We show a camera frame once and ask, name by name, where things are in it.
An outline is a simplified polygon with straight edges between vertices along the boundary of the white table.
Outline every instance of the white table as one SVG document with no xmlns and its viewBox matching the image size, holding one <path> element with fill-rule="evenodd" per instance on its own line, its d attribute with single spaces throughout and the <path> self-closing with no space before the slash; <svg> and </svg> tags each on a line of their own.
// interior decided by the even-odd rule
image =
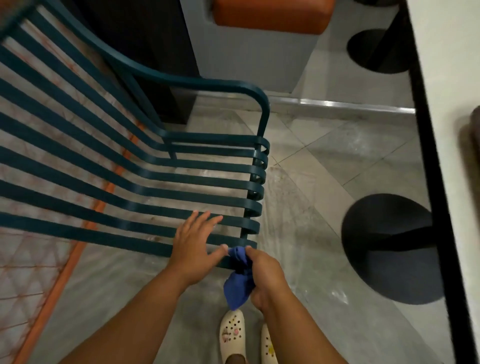
<svg viewBox="0 0 480 364">
<path fill-rule="evenodd" d="M 407 3 L 478 352 L 480 165 L 467 125 L 470 113 L 480 105 L 480 0 Z"/>
</svg>

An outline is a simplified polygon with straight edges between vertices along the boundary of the orange seat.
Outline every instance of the orange seat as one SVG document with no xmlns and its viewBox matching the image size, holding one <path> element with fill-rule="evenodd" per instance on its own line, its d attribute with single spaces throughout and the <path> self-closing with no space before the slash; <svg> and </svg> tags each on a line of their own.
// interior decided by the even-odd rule
<svg viewBox="0 0 480 364">
<path fill-rule="evenodd" d="M 321 34 L 335 0 L 214 0 L 217 25 L 280 32 Z"/>
</svg>

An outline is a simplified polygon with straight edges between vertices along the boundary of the teal metal chair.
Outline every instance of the teal metal chair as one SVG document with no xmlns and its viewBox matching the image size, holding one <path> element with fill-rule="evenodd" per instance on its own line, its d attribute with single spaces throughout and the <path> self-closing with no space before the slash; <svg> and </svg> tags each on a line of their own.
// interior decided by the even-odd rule
<svg viewBox="0 0 480 364">
<path fill-rule="evenodd" d="M 123 89 L 118 87 L 111 78 L 101 72 L 56 27 L 45 19 L 38 10 L 39 4 L 43 5 L 61 23 L 70 29 L 76 37 L 98 52 L 106 63 L 115 71 L 116 75 L 121 78 L 123 84 L 126 85 L 131 95 L 133 95 L 136 100 L 132 100 Z M 29 35 L 29 33 L 20 26 L 20 23 L 25 19 L 29 20 L 78 66 L 93 77 L 104 88 L 104 90 L 113 95 L 113 97 L 120 102 L 123 107 L 131 113 L 131 115 L 150 131 L 150 133 L 159 136 L 163 143 L 150 137 L 142 128 L 135 125 L 135 123 L 109 103 L 87 82 L 61 62 L 53 53 L 48 51 L 41 43 Z M 1 97 L 38 117 L 57 131 L 74 138 L 84 146 L 97 152 L 114 164 L 125 168 L 126 171 L 132 174 L 156 181 L 245 190 L 247 191 L 246 198 L 182 192 L 170 189 L 146 187 L 133 183 L 121 175 L 116 174 L 112 170 L 83 156 L 81 153 L 71 150 L 47 135 L 42 134 L 35 130 L 35 128 L 7 115 L 3 110 L 0 110 L 1 130 L 22 139 L 51 155 L 61 158 L 76 167 L 88 171 L 105 181 L 111 182 L 126 191 L 130 191 L 140 196 L 161 197 L 178 201 L 191 201 L 196 203 L 243 208 L 243 217 L 224 216 L 221 222 L 222 225 L 241 228 L 239 237 L 211 234 L 207 242 L 214 245 L 226 243 L 228 246 L 251 245 L 256 247 L 256 243 L 249 240 L 248 235 L 257 234 L 260 229 L 260 224 L 251 218 L 260 216 L 262 212 L 262 205 L 259 201 L 262 200 L 264 196 L 264 188 L 262 185 L 266 178 L 265 170 L 268 164 L 270 147 L 269 142 L 263 138 L 270 107 L 268 98 L 261 89 L 244 82 L 173 76 L 147 68 L 123 56 L 103 43 L 56 0 L 36 2 L 17 13 L 17 15 L 12 17 L 7 26 L 4 27 L 0 33 L 2 41 L 5 40 L 6 37 L 13 38 L 22 47 L 28 50 L 49 68 L 54 70 L 66 82 L 90 99 L 97 107 L 102 109 L 145 145 L 156 151 L 168 152 L 170 157 L 160 158 L 145 152 L 127 137 L 115 131 L 115 129 L 113 129 L 108 123 L 96 116 L 84 105 L 70 97 L 66 92 L 57 87 L 53 82 L 44 77 L 13 52 L 9 51 L 6 47 L 0 47 L 0 63 L 3 63 L 3 65 L 10 70 L 36 86 L 46 95 L 60 103 L 64 108 L 83 119 L 125 150 L 131 152 L 131 154 L 140 161 L 157 166 L 247 173 L 250 175 L 250 180 L 243 181 L 228 178 L 191 176 L 187 174 L 165 173 L 149 170 L 111 149 L 108 145 L 102 143 L 93 135 L 75 126 L 58 113 L 55 113 L 41 102 L 31 98 L 26 93 L 17 89 L 15 85 L 3 79 L 0 79 Z M 151 81 L 175 87 L 183 87 L 193 90 L 234 92 L 251 96 L 259 103 L 262 109 L 257 135 L 167 131 L 160 118 L 157 116 L 153 106 L 137 84 L 134 76 L 143 77 Z M 251 158 L 252 164 L 247 165 L 217 161 L 180 159 L 177 157 L 177 153 Z M 117 194 L 107 192 L 68 175 L 65 172 L 36 161 L 28 155 L 17 153 L 5 145 L 0 146 L 0 163 L 36 176 L 45 181 L 63 186 L 78 194 L 84 194 L 90 198 L 103 201 L 106 204 L 127 210 L 130 213 L 134 212 L 137 214 L 185 219 L 192 212 L 191 210 L 186 209 L 154 206 L 130 201 Z M 54 195 L 39 193 L 33 189 L 7 181 L 0 181 L 0 196 L 112 228 L 168 238 L 172 238 L 175 235 L 175 228 L 171 226 L 159 226 L 110 216 L 62 200 Z M 81 227 L 45 221 L 40 218 L 19 216 L 11 212 L 0 213 L 0 226 L 160 256 L 170 256 L 172 250 L 171 245 L 168 243 L 159 243 L 119 234 L 89 230 Z M 224 258 L 219 266 L 233 268 L 232 262 L 228 257 Z"/>
</svg>

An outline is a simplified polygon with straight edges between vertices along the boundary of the blue cloth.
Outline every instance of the blue cloth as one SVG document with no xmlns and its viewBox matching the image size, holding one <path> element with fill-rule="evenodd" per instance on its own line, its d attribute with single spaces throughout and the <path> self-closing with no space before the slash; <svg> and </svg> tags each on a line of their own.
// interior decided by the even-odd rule
<svg viewBox="0 0 480 364">
<path fill-rule="evenodd" d="M 248 258 L 243 246 L 236 246 L 228 250 L 234 261 L 237 263 L 235 272 L 223 285 L 223 293 L 227 299 L 230 310 L 235 311 L 242 306 L 255 288 L 253 282 L 252 261 Z"/>
</svg>

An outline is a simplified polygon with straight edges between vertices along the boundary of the foot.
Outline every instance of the foot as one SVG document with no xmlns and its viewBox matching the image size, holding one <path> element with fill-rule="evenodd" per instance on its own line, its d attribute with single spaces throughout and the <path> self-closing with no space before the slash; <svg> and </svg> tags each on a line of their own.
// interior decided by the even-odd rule
<svg viewBox="0 0 480 364">
<path fill-rule="evenodd" d="M 222 363 L 233 354 L 245 355 L 245 320 L 240 310 L 228 311 L 220 323 L 220 352 Z"/>
<path fill-rule="evenodd" d="M 262 351 L 262 364 L 278 364 L 267 324 L 264 324 L 262 327 L 260 343 Z"/>
</svg>

